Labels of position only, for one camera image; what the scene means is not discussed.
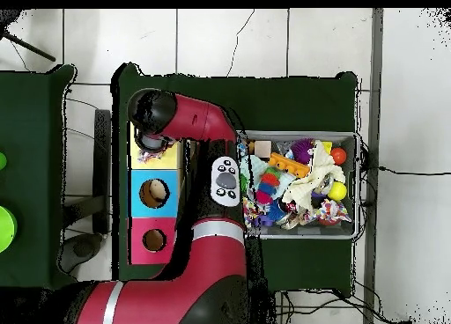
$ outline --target gray bin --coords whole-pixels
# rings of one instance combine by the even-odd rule
[[[359,234],[359,158],[360,138],[353,132],[307,132],[307,131],[246,131],[239,132],[241,137],[253,140],[287,142],[311,137],[333,143],[333,148],[341,147],[346,151],[346,161],[341,165],[346,177],[347,196],[342,200],[352,222],[342,221],[338,225],[325,226],[318,222],[298,225],[292,230],[284,230],[277,225],[260,226],[248,230],[248,234],[260,234],[262,239],[352,239]]]

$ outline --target orange ball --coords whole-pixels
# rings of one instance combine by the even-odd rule
[[[346,160],[346,151],[343,148],[334,148],[330,151],[336,165],[341,165]]]

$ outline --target dark green tablecloth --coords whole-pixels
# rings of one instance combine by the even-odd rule
[[[354,131],[354,99],[357,79],[352,73],[337,78],[281,77],[146,77],[134,64],[115,73],[119,103],[113,122],[119,131],[119,277],[148,278],[160,265],[127,263],[126,182],[127,114],[129,97],[145,87],[178,92],[233,109],[245,129],[279,131]],[[240,129],[236,118],[234,126]],[[266,239],[264,269],[273,291],[301,288],[338,288],[351,291],[351,241],[321,239]]]
[[[0,71],[0,205],[18,233],[0,253],[0,286],[59,288],[73,279],[56,266],[62,227],[63,97],[73,66],[47,74]]]

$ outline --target red robot arm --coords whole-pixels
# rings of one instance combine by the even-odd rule
[[[145,89],[129,101],[141,148],[198,143],[182,188],[174,253],[152,280],[99,283],[77,324],[247,324],[236,133],[221,107]]]

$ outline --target white control pad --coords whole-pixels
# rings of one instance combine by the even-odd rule
[[[230,157],[220,157],[211,167],[211,198],[219,205],[233,207],[240,203],[240,171]]]

